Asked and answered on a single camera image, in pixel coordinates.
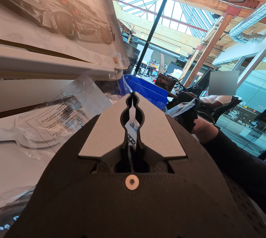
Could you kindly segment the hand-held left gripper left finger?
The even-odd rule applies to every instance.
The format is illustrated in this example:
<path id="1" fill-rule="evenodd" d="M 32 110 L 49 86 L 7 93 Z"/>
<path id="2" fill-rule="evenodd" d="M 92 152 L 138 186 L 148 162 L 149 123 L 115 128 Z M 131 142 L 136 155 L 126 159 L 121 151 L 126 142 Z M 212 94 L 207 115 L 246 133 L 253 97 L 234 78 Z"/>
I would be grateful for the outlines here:
<path id="1" fill-rule="evenodd" d="M 128 131 L 132 93 L 103 111 L 86 139 L 79 158 L 104 162 L 116 172 L 131 172 L 128 158 Z"/>

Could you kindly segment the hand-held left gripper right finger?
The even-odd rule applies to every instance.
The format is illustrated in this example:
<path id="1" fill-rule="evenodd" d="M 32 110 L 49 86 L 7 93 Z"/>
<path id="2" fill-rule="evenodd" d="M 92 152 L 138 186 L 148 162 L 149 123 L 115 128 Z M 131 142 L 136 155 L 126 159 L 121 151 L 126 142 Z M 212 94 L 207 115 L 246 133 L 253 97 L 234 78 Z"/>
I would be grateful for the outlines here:
<path id="1" fill-rule="evenodd" d="M 139 93 L 132 94 L 139 123 L 136 149 L 132 150 L 135 172 L 150 172 L 158 163 L 185 159 L 186 153 L 165 113 Z"/>

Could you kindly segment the lego car set box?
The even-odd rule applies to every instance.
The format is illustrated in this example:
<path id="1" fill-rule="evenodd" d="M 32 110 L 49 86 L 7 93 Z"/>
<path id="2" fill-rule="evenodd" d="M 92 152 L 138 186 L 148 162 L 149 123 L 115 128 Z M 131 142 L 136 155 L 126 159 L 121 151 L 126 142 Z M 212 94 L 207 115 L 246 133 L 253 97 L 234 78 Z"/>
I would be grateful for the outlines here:
<path id="1" fill-rule="evenodd" d="M 160 87 L 160 88 L 162 88 L 168 92 L 172 91 L 172 89 L 174 88 L 176 83 L 177 83 L 177 80 L 175 80 L 169 76 L 166 76 L 162 73 L 158 74 L 158 77 L 155 81 L 155 85 L 157 85 L 158 87 Z"/>

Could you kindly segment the pile of clear lego bags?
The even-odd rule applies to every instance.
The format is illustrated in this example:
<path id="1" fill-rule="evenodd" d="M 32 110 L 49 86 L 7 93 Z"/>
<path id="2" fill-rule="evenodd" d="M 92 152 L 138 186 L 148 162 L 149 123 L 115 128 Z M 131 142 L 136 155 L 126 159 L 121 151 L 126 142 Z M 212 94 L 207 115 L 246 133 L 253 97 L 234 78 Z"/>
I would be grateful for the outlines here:
<path id="1" fill-rule="evenodd" d="M 119 80 L 93 81 L 85 73 L 75 80 L 7 81 L 15 105 L 1 118 L 1 237 L 10 230 L 32 197 L 55 153 L 90 119 L 122 97 Z"/>

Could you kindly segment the black lego set box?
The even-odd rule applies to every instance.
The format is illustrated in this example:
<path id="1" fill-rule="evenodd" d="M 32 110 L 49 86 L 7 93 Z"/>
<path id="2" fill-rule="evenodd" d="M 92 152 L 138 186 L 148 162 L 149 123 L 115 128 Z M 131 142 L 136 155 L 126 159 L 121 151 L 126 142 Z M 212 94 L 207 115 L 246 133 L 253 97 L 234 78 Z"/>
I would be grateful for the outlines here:
<path id="1" fill-rule="evenodd" d="M 138 50 L 136 47 L 132 46 L 126 41 L 124 41 L 124 45 L 125 45 L 126 53 L 128 55 L 130 64 L 132 66 L 135 66 L 138 60 L 138 56 L 140 54 L 140 50 Z"/>

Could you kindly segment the person's right hand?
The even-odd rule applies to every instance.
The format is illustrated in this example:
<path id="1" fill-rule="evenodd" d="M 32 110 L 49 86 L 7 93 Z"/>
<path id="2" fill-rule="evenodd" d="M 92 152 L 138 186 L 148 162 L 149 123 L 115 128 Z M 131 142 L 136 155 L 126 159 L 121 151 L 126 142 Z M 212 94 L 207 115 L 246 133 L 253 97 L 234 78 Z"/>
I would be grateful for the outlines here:
<path id="1" fill-rule="evenodd" d="M 191 133 L 198 138 L 200 143 L 208 143 L 218 135 L 219 130 L 203 118 L 198 117 L 194 120 L 194 123 L 195 126 Z"/>

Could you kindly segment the black monitor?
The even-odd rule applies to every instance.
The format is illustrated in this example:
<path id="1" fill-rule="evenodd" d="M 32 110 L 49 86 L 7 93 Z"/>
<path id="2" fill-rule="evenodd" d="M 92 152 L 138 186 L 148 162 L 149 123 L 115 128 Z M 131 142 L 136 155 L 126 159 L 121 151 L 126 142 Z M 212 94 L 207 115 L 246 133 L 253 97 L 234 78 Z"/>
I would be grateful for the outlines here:
<path id="1" fill-rule="evenodd" d="M 210 74 L 214 71 L 212 68 L 209 68 L 200 80 L 195 84 L 195 95 L 200 96 L 200 94 L 207 89 L 209 86 Z"/>

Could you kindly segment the blue plastic bin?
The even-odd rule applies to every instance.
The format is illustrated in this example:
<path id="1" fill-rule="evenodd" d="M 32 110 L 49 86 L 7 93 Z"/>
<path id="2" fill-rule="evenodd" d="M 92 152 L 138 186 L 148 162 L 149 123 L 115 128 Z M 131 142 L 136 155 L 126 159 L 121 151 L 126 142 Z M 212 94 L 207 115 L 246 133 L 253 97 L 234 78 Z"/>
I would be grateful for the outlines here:
<path id="1" fill-rule="evenodd" d="M 168 91 L 133 75 L 124 75 L 124 78 L 119 80 L 119 84 L 122 87 L 122 91 L 128 87 L 129 90 L 138 92 L 159 109 L 165 110 L 168 101 Z"/>

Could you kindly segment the black mesh office chair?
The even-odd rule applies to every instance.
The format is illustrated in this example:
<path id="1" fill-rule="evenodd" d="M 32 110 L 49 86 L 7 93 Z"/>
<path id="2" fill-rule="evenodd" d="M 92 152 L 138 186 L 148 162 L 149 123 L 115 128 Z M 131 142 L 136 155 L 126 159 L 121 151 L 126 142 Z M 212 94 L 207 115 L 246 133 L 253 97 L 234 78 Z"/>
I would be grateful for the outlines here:
<path id="1" fill-rule="evenodd" d="M 217 108 L 216 110 L 214 110 L 214 112 L 211 113 L 211 122 L 215 124 L 222 114 L 234 108 L 236 105 L 240 104 L 241 102 L 242 100 L 239 99 L 239 97 L 232 96 L 231 102 L 229 104 Z"/>

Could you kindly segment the large clear bag white label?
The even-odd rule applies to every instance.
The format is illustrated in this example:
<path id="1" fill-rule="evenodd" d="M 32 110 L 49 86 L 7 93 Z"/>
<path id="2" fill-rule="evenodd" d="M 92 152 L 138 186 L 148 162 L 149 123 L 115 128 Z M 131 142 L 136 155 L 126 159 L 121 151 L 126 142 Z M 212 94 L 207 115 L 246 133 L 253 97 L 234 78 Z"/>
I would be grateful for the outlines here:
<path id="1" fill-rule="evenodd" d="M 74 95 L 60 95 L 42 108 L 17 117 L 14 139 L 28 149 L 55 150 L 88 121 L 81 102 Z"/>

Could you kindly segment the wooden desk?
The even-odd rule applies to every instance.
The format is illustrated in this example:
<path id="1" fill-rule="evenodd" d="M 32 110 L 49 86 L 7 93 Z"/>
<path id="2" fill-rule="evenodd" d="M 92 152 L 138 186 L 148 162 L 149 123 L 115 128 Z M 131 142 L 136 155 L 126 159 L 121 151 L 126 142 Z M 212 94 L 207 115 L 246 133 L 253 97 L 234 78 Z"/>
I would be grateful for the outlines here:
<path id="1" fill-rule="evenodd" d="M 162 96 L 166 96 L 166 93 L 168 94 L 167 96 L 168 97 L 171 97 L 171 98 L 176 98 L 177 95 L 174 91 L 174 86 L 176 85 L 177 81 L 176 80 L 173 80 L 172 78 L 171 81 L 172 84 L 169 84 L 169 86 L 167 85 L 163 85 L 163 84 L 157 84 L 156 83 L 156 79 L 153 79 L 153 78 L 150 78 L 150 77 L 144 77 L 144 78 L 141 78 L 145 81 L 145 87 L 147 87 L 148 89 L 162 95 Z"/>

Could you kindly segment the whiteboard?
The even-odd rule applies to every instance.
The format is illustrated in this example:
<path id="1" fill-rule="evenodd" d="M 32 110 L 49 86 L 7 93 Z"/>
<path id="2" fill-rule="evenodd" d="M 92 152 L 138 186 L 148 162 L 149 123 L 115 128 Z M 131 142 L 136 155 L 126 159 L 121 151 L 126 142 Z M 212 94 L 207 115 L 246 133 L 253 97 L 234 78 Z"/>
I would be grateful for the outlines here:
<path id="1" fill-rule="evenodd" d="M 142 51 L 143 51 L 143 48 L 144 48 L 143 45 L 140 45 L 140 44 L 137 45 L 137 49 L 140 50 L 140 53 L 139 53 L 139 56 L 138 56 L 137 60 L 140 59 L 140 56 L 141 56 Z M 145 53 L 145 56 L 144 56 L 142 62 L 145 63 L 145 64 L 148 64 L 150 59 L 151 59 L 152 53 L 153 53 L 153 50 L 148 48 L 146 50 L 146 53 Z"/>

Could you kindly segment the white book stand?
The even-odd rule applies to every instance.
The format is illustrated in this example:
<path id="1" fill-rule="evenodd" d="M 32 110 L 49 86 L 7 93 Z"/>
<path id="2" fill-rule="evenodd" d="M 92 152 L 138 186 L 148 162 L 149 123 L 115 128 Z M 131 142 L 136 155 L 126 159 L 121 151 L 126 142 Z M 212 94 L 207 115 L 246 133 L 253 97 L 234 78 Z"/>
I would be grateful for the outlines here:
<path id="1" fill-rule="evenodd" d="M 80 60 L 34 53 L 14 47 L 0 46 L 1 71 L 32 72 L 58 75 L 81 75 L 88 72 L 92 77 L 115 76 L 114 68 Z"/>

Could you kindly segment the black pole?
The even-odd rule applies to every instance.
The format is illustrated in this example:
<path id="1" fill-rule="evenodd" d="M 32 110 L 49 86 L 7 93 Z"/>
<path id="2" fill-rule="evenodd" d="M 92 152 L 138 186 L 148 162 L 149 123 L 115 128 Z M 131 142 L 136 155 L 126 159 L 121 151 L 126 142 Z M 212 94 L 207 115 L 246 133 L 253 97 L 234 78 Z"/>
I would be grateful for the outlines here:
<path id="1" fill-rule="evenodd" d="M 163 10 L 164 10 L 164 8 L 165 8 L 166 3 L 167 3 L 167 0 L 163 0 L 163 1 L 162 1 L 162 4 L 161 4 L 160 9 L 159 9 L 159 11 L 158 11 L 158 14 L 157 14 L 157 16 L 156 16 L 156 18 L 155 18 L 155 21 L 154 21 L 154 23 L 153 23 L 153 26 L 152 26 L 152 28 L 151 28 L 151 31 L 150 31 L 150 33 L 149 33 L 149 36 L 148 36 L 147 41 L 146 41 L 146 43 L 145 43 L 145 46 L 144 46 L 144 48 L 143 48 L 143 50 L 142 50 L 141 56 L 140 56 L 140 58 L 139 58 L 139 60 L 138 60 L 137 66 L 136 66 L 135 71 L 134 71 L 134 73 L 133 73 L 133 76 L 134 76 L 134 77 L 137 76 L 138 70 L 139 70 L 139 68 L 140 68 L 140 66 L 141 66 L 141 63 L 142 63 L 142 60 L 143 60 L 143 58 L 144 58 L 144 56 L 145 56 L 145 54 L 146 54 L 146 51 L 147 51 L 148 46 L 149 46 L 149 44 L 150 44 L 150 41 L 151 41 L 151 39 L 152 39 L 152 37 L 153 37 L 153 35 L 154 35 L 155 29 L 156 29 L 156 27 L 157 27 L 157 25 L 158 25 L 158 22 L 159 22 L 159 20 L 160 20 L 160 17 L 161 17 L 161 15 L 162 15 L 162 12 L 163 12 Z"/>

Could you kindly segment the white instruction booklet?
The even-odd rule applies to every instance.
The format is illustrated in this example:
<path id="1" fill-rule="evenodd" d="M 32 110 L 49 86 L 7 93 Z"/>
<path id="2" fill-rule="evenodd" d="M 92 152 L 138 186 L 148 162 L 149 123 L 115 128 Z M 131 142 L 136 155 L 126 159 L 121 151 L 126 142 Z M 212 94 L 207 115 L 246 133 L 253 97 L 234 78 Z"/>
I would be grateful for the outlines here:
<path id="1" fill-rule="evenodd" d="M 112 0 L 0 0 L 1 40 L 129 67 Z"/>

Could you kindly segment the wooden post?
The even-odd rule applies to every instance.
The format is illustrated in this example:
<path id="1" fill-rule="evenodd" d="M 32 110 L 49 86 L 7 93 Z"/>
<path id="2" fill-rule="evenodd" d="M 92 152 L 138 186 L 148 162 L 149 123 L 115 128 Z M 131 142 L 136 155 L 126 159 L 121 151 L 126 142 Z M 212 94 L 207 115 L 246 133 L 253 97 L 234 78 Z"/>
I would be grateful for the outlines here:
<path id="1" fill-rule="evenodd" d="M 212 30 L 211 35 L 208 36 L 210 40 L 206 39 L 206 47 L 202 51 L 197 63 L 195 64 L 193 70 L 189 74 L 186 81 L 183 83 L 184 87 L 189 87 L 191 83 L 194 81 L 197 73 L 204 65 L 206 60 L 208 59 L 209 55 L 211 54 L 212 50 L 214 49 L 215 45 L 218 43 L 218 40 L 221 38 L 222 34 L 225 32 L 226 28 L 230 24 L 231 20 L 234 19 L 236 16 L 239 15 L 241 12 L 240 8 L 228 6 L 227 10 L 225 11 L 224 15 L 219 19 L 218 23 L 219 26 L 214 27 Z"/>

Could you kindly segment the silver ventilation duct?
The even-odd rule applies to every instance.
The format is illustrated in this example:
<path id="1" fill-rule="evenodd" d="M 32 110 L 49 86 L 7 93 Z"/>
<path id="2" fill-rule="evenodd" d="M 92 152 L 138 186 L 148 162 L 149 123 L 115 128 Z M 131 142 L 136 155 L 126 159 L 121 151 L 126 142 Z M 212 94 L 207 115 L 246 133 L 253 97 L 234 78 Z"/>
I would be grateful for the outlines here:
<path id="1" fill-rule="evenodd" d="M 247 44 L 254 43 L 259 44 L 265 39 L 265 35 L 254 33 L 245 34 L 244 31 L 247 30 L 252 25 L 258 23 L 260 20 L 266 17 L 266 3 L 258 7 L 253 13 L 251 13 L 247 18 L 238 23 L 233 27 L 229 35 L 237 43 Z"/>

